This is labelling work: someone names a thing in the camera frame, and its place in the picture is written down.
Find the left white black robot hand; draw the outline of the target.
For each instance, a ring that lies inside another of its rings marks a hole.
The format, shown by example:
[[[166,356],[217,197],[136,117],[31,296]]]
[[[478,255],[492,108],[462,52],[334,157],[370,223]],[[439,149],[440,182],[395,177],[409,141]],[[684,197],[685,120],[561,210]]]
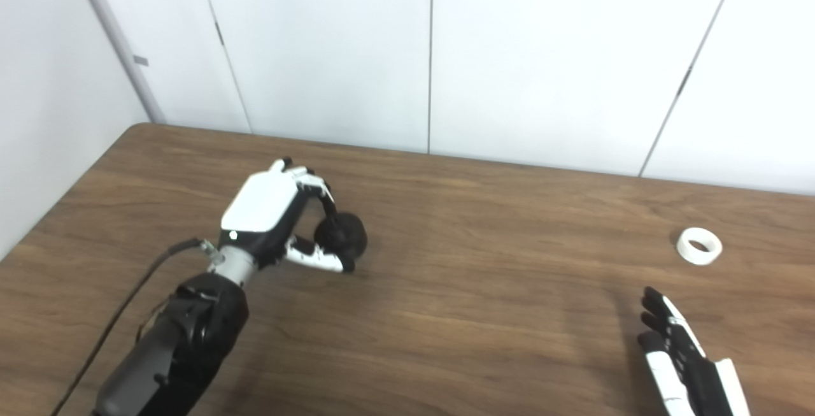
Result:
[[[349,250],[329,248],[295,233],[308,201],[323,205],[326,222],[340,213],[329,185],[305,166],[293,167],[289,158],[250,175],[222,215],[218,260],[211,271],[245,283],[254,273],[280,261],[332,273],[355,271],[354,244]]]

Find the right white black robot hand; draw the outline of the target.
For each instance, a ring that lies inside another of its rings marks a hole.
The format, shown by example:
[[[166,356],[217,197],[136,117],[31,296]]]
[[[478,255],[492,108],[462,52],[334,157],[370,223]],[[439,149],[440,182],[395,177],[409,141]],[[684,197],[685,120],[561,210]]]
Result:
[[[647,286],[637,336],[669,415],[749,415],[741,380],[730,358],[712,361],[675,304]]]

